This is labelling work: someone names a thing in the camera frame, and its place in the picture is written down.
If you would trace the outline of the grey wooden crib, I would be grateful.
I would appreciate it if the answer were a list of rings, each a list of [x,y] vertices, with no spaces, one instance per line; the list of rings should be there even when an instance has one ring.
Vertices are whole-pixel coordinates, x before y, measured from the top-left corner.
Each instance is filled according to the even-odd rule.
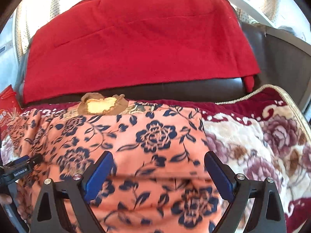
[[[310,44],[267,26],[265,55],[268,83],[287,91],[310,122]]]

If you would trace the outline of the floral plush maroon cream blanket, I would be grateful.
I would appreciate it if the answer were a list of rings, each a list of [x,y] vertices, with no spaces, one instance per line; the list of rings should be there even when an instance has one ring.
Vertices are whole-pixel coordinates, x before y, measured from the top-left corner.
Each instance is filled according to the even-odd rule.
[[[274,180],[287,232],[298,232],[310,218],[310,126],[294,101],[279,87],[265,85],[247,96],[222,103],[137,101],[119,95],[87,94],[79,102],[26,108],[15,118],[32,110],[43,116],[113,115],[126,110],[131,101],[197,109],[208,151],[250,180],[263,181],[268,177]],[[9,131],[1,140],[1,157],[4,163],[21,157],[14,152]]]

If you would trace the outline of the red printed gift box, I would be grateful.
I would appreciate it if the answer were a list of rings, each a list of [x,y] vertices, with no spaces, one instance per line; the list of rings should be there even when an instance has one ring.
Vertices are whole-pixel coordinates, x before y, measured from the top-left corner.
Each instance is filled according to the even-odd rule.
[[[0,111],[1,111],[1,140],[7,134],[8,123],[11,122],[16,116],[20,115],[22,110],[16,99],[17,93],[14,92],[12,85],[7,86],[1,92]]]

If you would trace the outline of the orange navy floral garment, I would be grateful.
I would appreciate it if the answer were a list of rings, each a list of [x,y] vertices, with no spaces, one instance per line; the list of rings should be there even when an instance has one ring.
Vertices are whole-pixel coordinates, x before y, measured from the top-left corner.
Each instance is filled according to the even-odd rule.
[[[113,115],[32,110],[8,131],[16,155],[43,156],[19,181],[19,210],[28,220],[45,179],[82,174],[104,151],[114,164],[90,207],[106,232],[212,232],[220,219],[197,109],[131,101]]]

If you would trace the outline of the red fleece blanket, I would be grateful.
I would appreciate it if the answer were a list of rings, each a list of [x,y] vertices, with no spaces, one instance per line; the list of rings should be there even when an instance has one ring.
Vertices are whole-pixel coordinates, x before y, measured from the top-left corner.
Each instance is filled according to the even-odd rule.
[[[83,0],[35,33],[22,100],[259,72],[227,0]]]

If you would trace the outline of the white refrigerator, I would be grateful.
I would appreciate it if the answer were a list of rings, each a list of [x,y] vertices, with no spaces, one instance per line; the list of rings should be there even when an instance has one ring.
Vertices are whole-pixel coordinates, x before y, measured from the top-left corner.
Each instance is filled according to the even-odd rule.
[[[13,30],[13,17],[7,21],[1,32],[0,39],[0,90],[3,91],[7,86],[15,85],[18,61],[16,59],[16,49],[14,47],[15,33]]]

